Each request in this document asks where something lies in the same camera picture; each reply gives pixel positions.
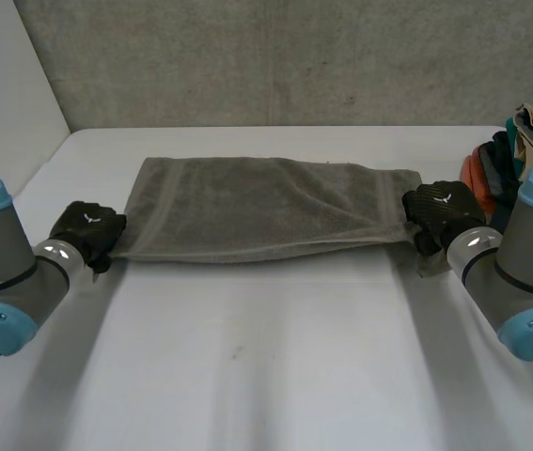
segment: towel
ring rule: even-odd
[[[420,183],[415,171],[351,163],[147,158],[112,256],[245,263],[412,242],[401,197]],[[444,271],[437,260],[421,273]]]

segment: gray cloth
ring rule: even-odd
[[[415,171],[351,163],[148,158],[113,256],[244,263],[412,242],[401,197],[420,183]]]

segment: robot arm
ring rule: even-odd
[[[504,236],[485,226],[483,213],[460,182],[421,185],[402,199],[407,218],[421,226],[417,250],[444,249],[500,341],[533,361],[533,170],[519,190]]]
[[[106,272],[126,218],[98,204],[70,204],[50,238],[30,247],[0,180],[0,356],[25,346],[89,267]]]

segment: pile of clothes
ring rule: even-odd
[[[517,192],[533,167],[533,107],[523,104],[506,131],[477,147],[462,165],[461,181],[486,212],[489,225],[504,233]]]

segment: white wall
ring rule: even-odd
[[[0,178],[17,194],[70,131],[11,0],[0,0]]]

